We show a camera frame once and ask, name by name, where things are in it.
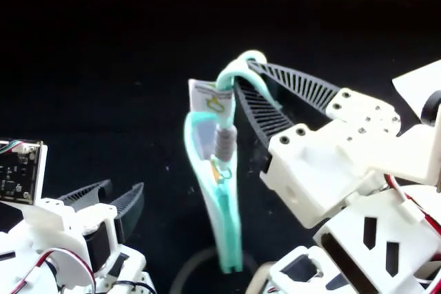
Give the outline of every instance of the circular base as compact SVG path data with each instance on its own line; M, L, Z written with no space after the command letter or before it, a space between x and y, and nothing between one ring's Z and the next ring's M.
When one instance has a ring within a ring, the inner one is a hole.
M201 288L204 293L211 294L244 293L257 270L257 263L243 252L244 272L226 275L221 271L217 255L216 247L204 249L193 255L178 272L170 288L170 294L201 293Z

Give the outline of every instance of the red wire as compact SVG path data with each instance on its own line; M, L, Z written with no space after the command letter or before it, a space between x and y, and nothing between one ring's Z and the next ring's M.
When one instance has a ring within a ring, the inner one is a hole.
M431 294L439 294L441 292L441 282L438 282L435 288L432 290Z
M45 254L43 254L42 256L40 256L40 258L37 260L37 262L35 263L35 265L32 267L31 272L36 268L36 267L41 267L43 265L43 263L47 260L47 258L49 257L50 254L54 253L55 251L47 251ZM90 274L90 277L92 278L93 282L94 282L94 288L96 288L96 282L95 282L95 277L94 274L92 272L92 270L90 269L90 267L88 266L88 264L86 262L83 261L83 259L81 259L76 253L74 253L73 251L68 251L69 253L71 253L72 255L74 255L78 261L80 261L82 263L82 265L86 268L86 270L88 271L88 273ZM15 288L12 290L11 294L17 294L19 291L21 291L21 289L23 289L23 287L26 285L26 277L24 277L16 286Z
M384 175L384 178L386 179L387 184L392 187L395 190L398 190L398 188L394 185L391 175ZM405 194L406 198L411 200L413 203L415 203L417 206L420 207L421 212L424 214L424 218L426 221L432 226L432 228L438 233L439 236L441 236L441 225L438 223L432 216L430 216L426 211L422 210L421 206L408 194ZM441 254L435 254L432 257L432 261L441 260ZM431 294L438 294L441 293L441 281L438 282L435 286L435 288L432 290Z

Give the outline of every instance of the cable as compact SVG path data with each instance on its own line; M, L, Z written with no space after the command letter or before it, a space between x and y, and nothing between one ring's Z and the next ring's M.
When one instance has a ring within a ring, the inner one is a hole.
M437 294L441 291L441 270L438 271L432 283L423 292L424 294Z
M406 194L401 186L398 184L395 177L391 175L384 175L384 178L386 179L387 183L390 187L395 189L398 194L400 194L400 197L404 200L411 200L413 203L417 205L417 207L423 212L425 220L431 225L432 229L434 229L439 236L441 236L441 224L436 221L435 218L430 216L409 194ZM424 293L428 294L437 294L441 291L441 270L438 271L437 275L435 276L435 279L430 283L429 287L426 288Z
M69 255L71 258L73 258L75 261L77 261L90 277L90 282L92 285L92 294L96 294L95 293L96 292L95 277L94 277L92 270L88 266L88 264L86 262L84 262L76 253L69 251L67 249L60 249L60 248L51 248L51 249L47 249L46 251L44 251L39 256L37 261L32 265L32 267L29 269L29 271L25 273L24 277L17 283L17 285L11 291L11 294L17 294L18 292L20 292L23 289L23 287L26 286L26 284L27 284L26 278L29 276L29 274L31 274L31 272L33 272L33 270L35 268L41 267L41 265L43 265L43 263L47 260L47 258L54 252L59 252L59 253Z
M9 142L7 145L0 148L0 154L6 153L7 151L12 150L13 148L17 147L18 145L23 144L23 141L20 140L13 140Z
M117 280L112 284L112 287L115 285L128 285L133 286L133 288L136 287L144 287L149 291L150 294L156 294L156 291L149 285L144 284L143 282L131 282L129 280Z
M433 280L429 280L429 279L421 279L421 278L417 278L415 277L415 280L417 282L419 282L420 284L431 284Z
M395 189L400 197L403 199L403 201L410 200L413 203L416 204L416 206L421 210L421 212L424 214L425 220L431 225L432 229L438 233L439 236L441 236L441 224L436 221L435 218L433 218L430 214L428 214L409 194L405 193L401 186L398 184L395 177L391 175L384 175L384 178L386 179L387 183L390 187Z

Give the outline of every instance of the connector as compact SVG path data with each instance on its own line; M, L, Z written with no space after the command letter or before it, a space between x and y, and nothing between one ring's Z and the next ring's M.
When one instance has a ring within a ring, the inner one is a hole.
M18 153L18 154L29 154L31 151L34 151L35 147L30 146L27 143L21 143L20 145L17 145L13 149L11 149L12 153Z
M406 200L398 205L400 214L411 224L419 223L424 220L423 212L411 200Z

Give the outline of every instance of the screw hole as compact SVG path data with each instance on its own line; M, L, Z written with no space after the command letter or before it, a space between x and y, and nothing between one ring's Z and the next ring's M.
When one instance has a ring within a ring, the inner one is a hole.
M280 137L280 142L284 145L289 144L289 138L286 136L281 136Z
M296 130L296 133L297 133L299 136L304 136L304 135L306 134L306 132L304 131L304 129L297 129L297 130Z

